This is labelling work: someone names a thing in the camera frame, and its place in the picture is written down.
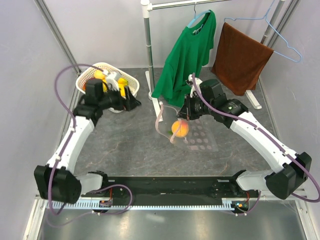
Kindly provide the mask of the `clear zip top bag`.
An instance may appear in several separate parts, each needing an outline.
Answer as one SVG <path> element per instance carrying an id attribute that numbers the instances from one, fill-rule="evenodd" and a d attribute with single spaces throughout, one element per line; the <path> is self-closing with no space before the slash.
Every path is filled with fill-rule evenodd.
<path id="1" fill-rule="evenodd" d="M 160 114 L 155 121 L 155 130 L 158 134 L 168 139 L 170 144 L 188 151 L 217 152 L 219 150 L 215 137 L 202 120 L 185 120 L 189 125 L 189 132 L 185 137 L 176 137 L 172 133 L 172 124 L 177 120 L 185 120 L 178 117 L 176 108 L 160 104 Z"/>

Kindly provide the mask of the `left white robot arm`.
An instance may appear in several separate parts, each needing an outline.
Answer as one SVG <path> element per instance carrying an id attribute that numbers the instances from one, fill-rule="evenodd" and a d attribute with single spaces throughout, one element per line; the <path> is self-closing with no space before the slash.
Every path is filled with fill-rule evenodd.
<path id="1" fill-rule="evenodd" d="M 55 154 L 46 165 L 38 165 L 34 178 L 42 199 L 66 204 L 74 204 L 81 195 L 91 191 L 99 197 L 110 191 L 107 175 L 101 171 L 92 171 L 75 176 L 75 166 L 79 154 L 91 132 L 95 129 L 103 111 L 132 111 L 140 106 L 128 86 L 122 90 L 116 87 L 116 81 L 103 83 L 92 79 L 86 83 L 85 93 L 80 97 L 71 113 L 71 123 Z"/>

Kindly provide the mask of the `orange peach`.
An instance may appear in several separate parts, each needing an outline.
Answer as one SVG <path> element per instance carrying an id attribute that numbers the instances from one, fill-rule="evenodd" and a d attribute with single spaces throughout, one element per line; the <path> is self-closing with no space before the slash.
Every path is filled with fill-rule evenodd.
<path id="1" fill-rule="evenodd" d="M 178 138 L 186 137 L 189 133 L 189 124 L 186 120 L 176 120 L 172 126 L 171 131 Z"/>

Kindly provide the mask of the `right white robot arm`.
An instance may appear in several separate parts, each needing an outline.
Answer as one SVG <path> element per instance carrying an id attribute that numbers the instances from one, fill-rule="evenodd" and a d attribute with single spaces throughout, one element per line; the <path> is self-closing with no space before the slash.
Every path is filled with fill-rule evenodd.
<path id="1" fill-rule="evenodd" d="M 228 99 L 216 79 L 201 81 L 189 76 L 191 87 L 185 95 L 179 118 L 191 121 L 210 115 L 246 140 L 268 163 L 269 171 L 240 171 L 229 191 L 235 197 L 249 190 L 267 190 L 285 200 L 293 195 L 307 179 L 312 158 L 306 152 L 298 154 L 281 143 L 263 127 L 249 109 L 238 99 Z"/>

